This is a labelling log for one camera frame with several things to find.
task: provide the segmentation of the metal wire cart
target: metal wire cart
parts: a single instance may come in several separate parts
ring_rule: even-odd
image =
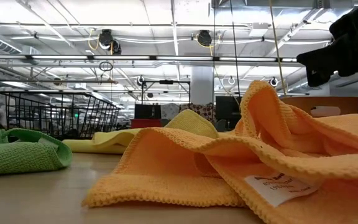
[[[87,93],[0,91],[6,96],[7,129],[41,131],[59,140],[91,139],[116,128],[119,108]],[[50,98],[50,103],[41,102]]]

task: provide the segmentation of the ceiling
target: ceiling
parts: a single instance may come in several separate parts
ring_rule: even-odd
[[[216,39],[213,49],[215,57],[276,57],[274,33],[271,26],[272,18],[267,1],[235,1],[233,16],[228,1],[215,5],[211,0],[125,0],[125,1],[77,1],[77,0],[30,0],[30,12],[20,0],[0,0],[0,38],[18,49],[31,46],[43,55],[105,55],[109,52],[101,49],[90,49],[88,37],[95,37],[101,29],[112,29],[112,35],[120,43],[123,55],[178,55],[178,56],[210,56],[209,48],[200,47],[192,40],[200,30],[209,30]],[[351,10],[351,6],[333,7],[331,9],[316,9],[310,1],[273,1],[273,5],[285,3],[285,7],[273,7],[279,53],[281,57],[296,57],[298,54],[324,47],[331,40],[329,26],[337,18]],[[242,4],[260,4],[259,7],[247,7]],[[263,24],[266,29],[259,29]],[[61,40],[57,32],[70,45]],[[57,65],[59,62],[40,61]],[[191,80],[189,63],[162,63],[154,66],[152,62],[136,62],[134,67],[127,65],[131,61],[116,62],[112,72],[104,72],[96,68],[82,67],[83,62],[72,61],[72,67],[52,67],[42,71],[47,66],[32,66],[17,60],[0,60],[0,65],[29,77],[31,66],[33,73],[40,80],[60,77],[61,79],[78,80],[107,80],[109,77],[117,80],[118,85],[110,83],[87,83],[90,90],[136,90],[136,80],[143,76],[146,80]],[[228,90],[237,91],[237,84],[229,84],[231,77],[236,78],[237,69],[234,63],[216,65],[216,73]],[[301,65],[283,65],[282,73],[287,83],[295,83],[304,78],[305,69]],[[241,91],[245,91],[252,80],[268,80],[280,78],[276,63],[249,64],[238,66]],[[220,86],[215,79],[215,86]],[[70,85],[54,86],[44,83],[39,88],[66,88]],[[180,85],[153,85],[150,90],[182,90]],[[121,104],[134,103],[135,98],[126,93],[105,94],[107,98]],[[187,100],[186,93],[164,94],[155,97],[156,100]]]

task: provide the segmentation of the microfiber cloth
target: microfiber cloth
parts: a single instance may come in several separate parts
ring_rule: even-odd
[[[140,129],[126,129],[109,133],[98,132],[91,140],[63,140],[73,152],[122,154]]]
[[[190,111],[140,130],[83,205],[247,205],[265,223],[358,223],[358,114],[312,118],[254,81],[241,115],[232,133]]]
[[[19,140],[8,143],[7,137]],[[70,165],[70,148],[38,131],[0,129],[0,174],[58,170]]]

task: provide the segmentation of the ceiling light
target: ceiling light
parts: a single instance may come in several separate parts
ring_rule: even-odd
[[[11,86],[16,86],[19,88],[28,88],[29,86],[23,83],[18,83],[18,82],[2,82],[3,84],[7,84],[7,85],[11,85]]]
[[[96,97],[97,99],[99,100],[103,100],[105,98],[105,96],[103,96],[102,94],[100,93],[95,93],[95,92],[92,92],[91,93],[94,97]]]
[[[91,93],[93,90],[63,90],[64,93]]]
[[[26,59],[24,55],[0,55],[0,59]]]
[[[210,60],[212,57],[157,56],[157,60]]]
[[[99,93],[128,93],[128,90],[98,90]]]
[[[286,93],[287,96],[307,96],[309,93]],[[278,96],[283,96],[284,93],[277,93]]]
[[[79,60],[79,59],[88,59],[85,55],[33,55],[34,59],[50,59],[50,60]]]
[[[71,99],[69,99],[69,98],[62,98],[62,97],[53,97],[53,98],[58,101],[71,102]]]
[[[115,56],[115,55],[106,55],[106,56],[95,56],[95,60],[148,60],[149,56]]]
[[[249,37],[262,37],[269,29],[269,24],[267,22],[254,22],[252,23],[251,31],[249,32]]]
[[[282,62],[296,62],[296,58],[283,58]]]
[[[85,50],[85,52],[94,55],[94,53],[91,50]]]
[[[144,100],[143,103],[188,103],[189,101],[186,100]]]
[[[41,93],[41,92],[48,92],[48,93],[59,93],[59,90],[28,90],[29,92]]]
[[[235,57],[220,57],[220,61],[235,61]],[[240,62],[275,62],[276,58],[263,58],[263,57],[238,57],[237,61]]]

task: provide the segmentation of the pillar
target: pillar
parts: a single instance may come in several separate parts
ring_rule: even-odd
[[[190,101],[192,103],[205,105],[213,102],[214,75],[212,67],[192,67],[190,85]]]

